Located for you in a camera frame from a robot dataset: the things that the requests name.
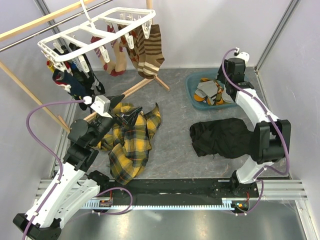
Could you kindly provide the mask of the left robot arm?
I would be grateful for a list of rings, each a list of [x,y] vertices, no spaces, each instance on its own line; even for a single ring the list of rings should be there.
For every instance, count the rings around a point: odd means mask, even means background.
[[[101,172],[89,174],[87,180],[74,192],[74,185],[87,173],[99,151],[95,148],[114,126],[133,127],[142,108],[127,113],[114,110],[124,95],[107,98],[104,95],[85,96],[79,103],[91,107],[97,118],[92,122],[74,121],[67,138],[71,145],[63,159],[55,153],[59,170],[42,196],[26,213],[18,213],[13,223],[23,233],[22,239],[57,240],[67,222],[90,199],[104,197],[110,191],[109,179]]]

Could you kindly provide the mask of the olive striped sock front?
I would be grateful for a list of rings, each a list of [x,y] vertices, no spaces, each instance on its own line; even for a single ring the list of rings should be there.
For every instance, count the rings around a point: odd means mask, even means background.
[[[214,83],[217,87],[217,92],[216,92],[215,96],[213,97],[214,98],[213,105],[214,106],[223,105],[224,100],[222,98],[222,93],[224,92],[224,88],[218,83],[217,80],[214,80]]]

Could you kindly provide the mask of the grey sock black stripes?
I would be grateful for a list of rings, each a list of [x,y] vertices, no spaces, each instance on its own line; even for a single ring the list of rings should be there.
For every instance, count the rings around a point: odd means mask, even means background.
[[[197,85],[197,89],[195,90],[193,98],[197,102],[205,101],[210,106],[214,106],[217,95],[218,95],[218,87],[216,83],[211,80],[211,81],[200,82]]]

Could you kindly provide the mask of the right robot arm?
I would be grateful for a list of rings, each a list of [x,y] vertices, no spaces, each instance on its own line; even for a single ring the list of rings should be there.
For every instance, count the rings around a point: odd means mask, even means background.
[[[254,126],[249,144],[249,157],[243,166],[233,172],[229,191],[235,197],[242,196],[274,163],[289,157],[291,123],[270,112],[260,100],[253,85],[245,80],[245,70],[250,55],[240,52],[224,59],[216,79],[224,84],[223,97],[240,106]]]

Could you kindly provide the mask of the olive striped sock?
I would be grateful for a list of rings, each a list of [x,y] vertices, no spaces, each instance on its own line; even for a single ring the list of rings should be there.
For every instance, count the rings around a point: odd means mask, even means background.
[[[214,80],[214,83],[217,87],[217,92],[216,92],[215,96],[213,97],[214,98],[213,105],[214,106],[223,105],[224,100],[222,98],[222,93],[224,92],[224,88],[218,83],[217,80]]]
[[[197,101],[197,102],[206,102],[207,98],[208,98],[208,92],[209,92],[209,85],[208,85],[209,81],[201,81],[198,85],[197,88],[194,92],[193,98]]]

